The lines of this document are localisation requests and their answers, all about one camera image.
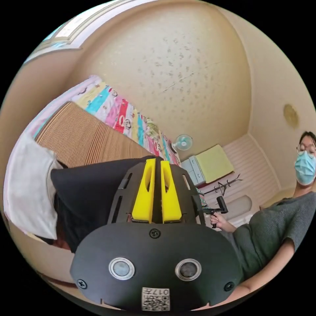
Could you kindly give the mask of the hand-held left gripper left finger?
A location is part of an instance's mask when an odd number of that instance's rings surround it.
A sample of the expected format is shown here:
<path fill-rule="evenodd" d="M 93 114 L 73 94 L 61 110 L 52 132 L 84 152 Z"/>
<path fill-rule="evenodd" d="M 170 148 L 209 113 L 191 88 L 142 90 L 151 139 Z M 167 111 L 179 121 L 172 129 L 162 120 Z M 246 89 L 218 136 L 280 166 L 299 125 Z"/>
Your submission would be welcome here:
<path fill-rule="evenodd" d="M 152 221 L 156 159 L 147 159 L 132 210 L 132 221 Z"/>

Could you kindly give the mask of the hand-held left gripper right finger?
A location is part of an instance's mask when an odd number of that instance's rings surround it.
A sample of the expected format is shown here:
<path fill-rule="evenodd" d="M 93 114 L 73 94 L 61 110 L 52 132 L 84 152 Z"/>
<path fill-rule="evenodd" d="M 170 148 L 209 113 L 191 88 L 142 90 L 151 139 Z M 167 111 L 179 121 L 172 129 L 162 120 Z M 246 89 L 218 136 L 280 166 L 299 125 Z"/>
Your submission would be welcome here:
<path fill-rule="evenodd" d="M 160 171 L 162 220 L 164 222 L 179 222 L 181 221 L 182 213 L 170 163 L 168 161 L 161 161 Z"/>

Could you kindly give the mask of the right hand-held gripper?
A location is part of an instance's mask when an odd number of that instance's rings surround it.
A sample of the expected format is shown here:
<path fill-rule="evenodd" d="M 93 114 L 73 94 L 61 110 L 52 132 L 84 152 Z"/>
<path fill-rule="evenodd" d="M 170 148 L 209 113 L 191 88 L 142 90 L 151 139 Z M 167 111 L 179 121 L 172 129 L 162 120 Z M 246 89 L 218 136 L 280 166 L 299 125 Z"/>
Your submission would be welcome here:
<path fill-rule="evenodd" d="M 204 208 L 203 213 L 204 217 L 206 218 L 205 221 L 210 223 L 211 228 L 219 228 L 222 229 L 222 224 L 220 223 L 217 214 L 221 214 L 221 208 Z"/>

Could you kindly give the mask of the person's right hand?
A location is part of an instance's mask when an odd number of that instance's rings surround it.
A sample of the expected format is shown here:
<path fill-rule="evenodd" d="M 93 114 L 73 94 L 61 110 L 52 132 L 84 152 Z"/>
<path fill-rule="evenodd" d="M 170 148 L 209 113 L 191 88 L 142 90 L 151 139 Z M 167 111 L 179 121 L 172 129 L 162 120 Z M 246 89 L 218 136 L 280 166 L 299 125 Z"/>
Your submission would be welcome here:
<path fill-rule="evenodd" d="M 215 212 L 210 215 L 210 222 L 212 226 L 216 226 L 226 232 L 230 231 L 230 223 L 221 215 L 221 213 Z"/>

